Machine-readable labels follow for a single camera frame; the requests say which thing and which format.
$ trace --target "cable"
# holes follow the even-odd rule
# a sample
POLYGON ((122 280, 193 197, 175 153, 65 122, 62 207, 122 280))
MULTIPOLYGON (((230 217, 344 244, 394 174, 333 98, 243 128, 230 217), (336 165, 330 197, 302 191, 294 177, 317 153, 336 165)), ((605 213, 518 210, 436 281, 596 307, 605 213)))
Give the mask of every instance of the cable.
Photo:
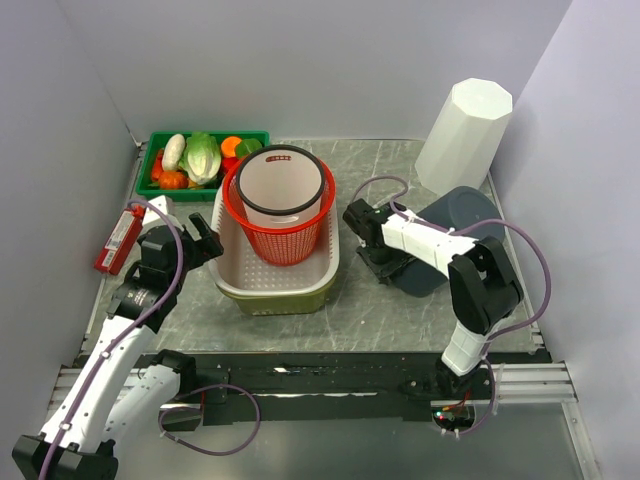
POLYGON ((256 409, 256 422, 255 422, 255 426, 253 427, 253 431, 251 432, 251 434, 249 435, 249 437, 239 446, 232 448, 231 450, 227 450, 224 452, 216 452, 213 450, 207 450, 206 448, 202 448, 202 447, 198 447, 197 445, 193 445, 192 443, 187 442, 186 440, 183 440, 182 438, 176 437, 175 435, 167 432, 167 430, 164 428, 164 425, 162 425, 162 420, 164 419, 164 417, 169 413, 169 412, 198 412, 201 413, 200 409, 197 408, 192 408, 192 407, 174 407, 174 408, 170 408, 168 410, 165 410, 164 412, 162 412, 160 414, 160 417, 158 418, 158 426, 160 427, 160 431, 162 432, 162 435, 169 438, 170 440, 173 440, 176 443, 179 443, 180 445, 190 448, 191 450, 194 450, 198 453, 202 453, 204 455, 210 455, 213 457, 225 457, 227 455, 233 455, 234 453, 238 453, 240 450, 244 449, 247 445, 249 445, 253 439, 256 437, 256 435, 258 434, 258 430, 260 430, 260 424, 262 422, 261 418, 260 418, 260 407, 258 406, 258 402, 256 401, 255 397, 253 395, 251 395, 248 391, 246 391, 244 388, 241 387, 237 387, 235 385, 229 385, 227 383, 218 383, 216 385, 209 385, 207 387, 202 387, 202 388, 198 388, 197 390, 194 390, 191 393, 187 393, 186 395, 181 395, 179 397, 176 397, 177 399, 180 398, 184 398, 187 397, 189 395, 195 395, 197 393, 202 393, 202 392, 206 392, 207 390, 212 390, 214 388, 230 388, 232 390, 236 390, 240 393, 243 393, 244 395, 246 395, 249 400, 251 400, 251 403, 253 403, 253 407, 256 409))
POLYGON ((447 405, 446 407, 443 407, 442 411, 448 412, 464 408, 464 405, 465 403, 467 403, 467 400, 469 400, 469 398, 471 398, 471 389, 466 391, 462 400, 460 400, 458 403, 454 403, 453 405, 447 405))
MULTIPOLYGON (((449 230, 441 227, 440 225, 436 225, 434 223, 430 223, 427 222, 426 220, 420 218, 420 217, 412 217, 409 218, 409 216, 407 214, 405 214, 404 212, 400 211, 398 209, 398 207, 396 206, 395 202, 398 198, 400 198, 401 196, 403 196, 404 194, 406 194, 409 191, 409 184, 406 182, 406 180, 404 180, 403 178, 400 178, 396 175, 379 175, 377 177, 371 177, 370 179, 366 180, 364 183, 362 183, 362 185, 360 185, 355 193, 353 194, 353 197, 351 198, 351 202, 353 203, 353 201, 356 199, 356 197, 358 196, 358 194, 362 191, 362 189, 364 187, 366 187, 367 185, 369 185, 372 182, 378 181, 378 180, 395 180, 397 182, 400 182, 400 184, 402 184, 402 190, 396 194, 394 194, 391 199, 389 200, 389 205, 391 206, 391 210, 393 210, 393 212, 397 215, 399 215, 401 218, 407 220, 407 221, 413 221, 415 223, 418 223, 420 225, 424 225, 425 227, 429 227, 429 228, 433 228, 435 230, 438 230, 440 232, 448 232, 449 230)), ((492 218, 492 219, 488 219, 488 220, 482 220, 478 223, 475 223, 469 227, 463 228, 462 230, 457 230, 451 233, 451 235, 454 236, 459 236, 459 235, 467 235, 468 233, 472 232, 473 230, 475 230, 476 228, 480 228, 483 227, 485 225, 501 225, 503 227, 509 228, 510 230, 513 230, 514 232, 516 232, 518 235, 520 235, 525 242, 527 242, 527 244, 531 247, 531 249, 533 250, 533 252, 535 253, 536 257, 538 257, 538 261, 540 262, 540 266, 542 267, 542 273, 544 275, 544 282, 545 282, 545 290, 544 290, 544 297, 542 299, 542 303, 540 304, 540 307, 538 308, 538 310, 535 311, 535 313, 528 318, 527 320, 524 320, 522 322, 516 323, 515 325, 511 325, 510 327, 506 327, 503 328, 501 330, 498 330, 497 332, 492 333, 491 335, 489 335, 489 337, 487 338, 487 343, 485 344, 483 350, 482 350, 482 355, 485 355, 487 353, 487 351, 489 350, 489 346, 491 344, 491 342, 493 340, 495 340, 496 338, 500 337, 501 335, 504 335, 505 333, 509 333, 509 332, 513 332, 515 330, 519 330, 521 328, 527 327, 529 325, 531 325, 532 323, 536 322, 540 317, 542 317, 542 315, 544 314, 544 312, 547 310, 547 307, 549 306, 549 301, 551 300, 551 272, 549 270, 549 264, 547 263, 547 259, 545 258, 544 254, 542 253, 542 250, 540 250, 540 247, 538 247, 538 245, 535 243, 535 241, 524 231, 522 230, 522 228, 518 227, 517 225, 514 225, 512 223, 506 222, 505 220, 502 219, 497 219, 497 218, 492 218)))
MULTIPOLYGON (((177 256, 178 256, 176 273, 173 276, 173 280, 171 281, 171 284, 169 285, 169 288, 164 293, 164 295, 160 297, 160 299, 149 310, 144 311, 133 323, 131 323, 131 325, 125 328, 116 338, 114 338, 109 343, 109 345, 103 351, 105 353, 105 356, 99 355, 97 357, 96 363, 94 363, 93 367, 91 367, 91 369, 89 370, 89 373, 87 374, 86 378, 82 382, 82 385, 80 386, 80 390, 78 391, 78 395, 69 406, 69 409, 67 410, 67 414, 65 415, 64 419, 61 422, 61 426, 64 424, 71 423, 71 420, 73 420, 74 415, 78 412, 78 409, 80 408, 80 404, 82 403, 82 400, 84 400, 84 397, 87 395, 87 392, 89 391, 89 387, 91 387, 91 383, 96 378, 96 375, 100 370, 100 367, 103 365, 105 360, 110 356, 111 352, 115 350, 118 344, 122 342, 122 340, 124 340, 134 329, 138 328, 151 315, 153 315, 156 311, 158 311, 158 309, 162 306, 162 304, 169 298, 169 296, 171 296, 173 291, 178 286, 178 283, 180 282, 180 277, 182 275, 182 267, 184 263, 184 255, 182 250, 182 241, 180 240, 180 234, 178 233, 178 230, 173 225, 171 220, 169 220, 169 218, 160 211, 160 209, 158 209, 151 203, 147 202, 146 200, 141 200, 141 199, 130 200, 127 203, 127 206, 132 206, 136 204, 142 205, 154 211, 156 214, 158 214, 158 216, 162 219, 162 221, 167 225, 167 227, 169 227, 169 231, 171 232, 171 235, 176 241, 176 250, 177 250, 177 256)), ((51 465, 51 460, 53 459, 53 455, 55 454, 56 448, 58 448, 58 446, 62 442, 62 439, 64 438, 64 435, 66 432, 67 430, 63 430, 62 428, 59 428, 58 433, 54 437, 53 441, 51 442, 51 445, 49 446, 49 449, 47 450, 47 454, 44 458, 44 462, 42 463, 42 467, 40 468, 40 474, 38 475, 38 480, 46 480, 47 473, 51 465)))
POLYGON ((493 412, 493 405, 496 403, 496 377, 493 375, 493 368, 491 368, 491 364, 486 358, 483 358, 480 362, 487 367, 487 370, 489 372, 489 383, 491 384, 491 399, 489 400, 489 406, 487 407, 487 410, 484 412, 482 417, 480 417, 480 420, 478 420, 476 423, 471 425, 471 427, 469 427, 468 429, 462 432, 458 432, 458 435, 460 436, 469 435, 470 433, 473 433, 477 429, 479 429, 482 426, 482 424, 487 421, 487 418, 489 418, 489 415, 491 415, 491 412, 493 412))

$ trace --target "red box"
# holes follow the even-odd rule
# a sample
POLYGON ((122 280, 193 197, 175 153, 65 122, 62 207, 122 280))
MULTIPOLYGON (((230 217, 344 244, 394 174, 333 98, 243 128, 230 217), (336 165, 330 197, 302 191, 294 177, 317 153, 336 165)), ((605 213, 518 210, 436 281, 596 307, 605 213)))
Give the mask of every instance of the red box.
POLYGON ((143 218, 144 208, 140 206, 128 208, 122 212, 93 268, 111 275, 120 273, 124 261, 142 231, 143 218))

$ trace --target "white basket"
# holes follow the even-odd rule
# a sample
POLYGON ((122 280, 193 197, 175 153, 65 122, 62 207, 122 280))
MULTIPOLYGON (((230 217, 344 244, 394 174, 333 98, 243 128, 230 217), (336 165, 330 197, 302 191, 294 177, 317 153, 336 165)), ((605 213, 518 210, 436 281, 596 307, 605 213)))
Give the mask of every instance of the white basket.
POLYGON ((288 267, 270 265, 256 255, 242 227, 227 212, 220 189, 211 228, 220 234, 224 254, 208 262, 217 287, 239 297, 290 297, 322 289, 335 278, 340 260, 335 203, 322 222, 318 243, 306 260, 288 267))

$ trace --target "plastic container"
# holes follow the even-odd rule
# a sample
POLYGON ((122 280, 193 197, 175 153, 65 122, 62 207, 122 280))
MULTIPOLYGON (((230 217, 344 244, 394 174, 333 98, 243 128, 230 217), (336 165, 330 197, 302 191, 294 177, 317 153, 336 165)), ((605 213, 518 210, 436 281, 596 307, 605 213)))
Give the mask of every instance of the plastic container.
POLYGON ((310 220, 295 227, 265 228, 253 225, 248 220, 244 202, 237 188, 236 173, 241 164, 234 166, 225 176, 222 186, 225 207, 244 230, 256 254, 265 262, 279 266, 295 265, 313 253, 322 221, 332 207, 336 194, 331 171, 324 163, 320 163, 326 179, 320 211, 310 220))
POLYGON ((258 227, 302 225, 320 211, 325 175, 320 161, 302 148, 272 145, 249 155, 237 175, 247 220, 258 227))
POLYGON ((335 205, 325 215, 313 253, 290 267, 276 267, 254 252, 242 227, 216 197, 211 228, 220 234, 224 255, 209 262, 216 286, 249 315, 312 313, 327 301, 340 259, 335 205))
MULTIPOLYGON (((161 190, 159 188, 149 188, 151 183, 151 169, 155 162, 158 150, 164 148, 169 139, 176 133, 182 134, 185 138, 191 136, 191 132, 175 131, 175 132, 155 132, 151 135, 149 143, 147 145, 147 153, 144 156, 142 162, 142 168, 138 175, 136 182, 136 193, 146 198, 155 198, 160 195, 166 195, 169 198, 177 202, 213 202, 216 198, 216 193, 221 184, 221 180, 218 183, 214 183, 214 188, 205 188, 201 190, 161 190)), ((262 143, 262 145, 269 145, 269 134, 263 131, 246 131, 246 132, 207 132, 209 135, 215 137, 218 142, 218 146, 222 141, 230 136, 246 138, 256 138, 262 143)))
POLYGON ((455 84, 416 161, 422 186, 438 195, 463 185, 480 188, 512 109, 511 94, 495 82, 455 84))

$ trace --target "green vegetable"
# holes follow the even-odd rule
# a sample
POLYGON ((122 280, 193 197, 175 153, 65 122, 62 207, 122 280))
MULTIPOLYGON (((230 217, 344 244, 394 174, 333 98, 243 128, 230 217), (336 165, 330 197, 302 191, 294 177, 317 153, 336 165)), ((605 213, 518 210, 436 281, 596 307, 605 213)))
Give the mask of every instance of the green vegetable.
POLYGON ((221 162, 216 139, 205 132, 193 132, 187 139, 180 166, 193 182, 204 185, 215 178, 221 162))
POLYGON ((262 148, 262 144, 255 138, 247 138, 236 145, 236 158, 238 160, 244 160, 251 152, 262 148))

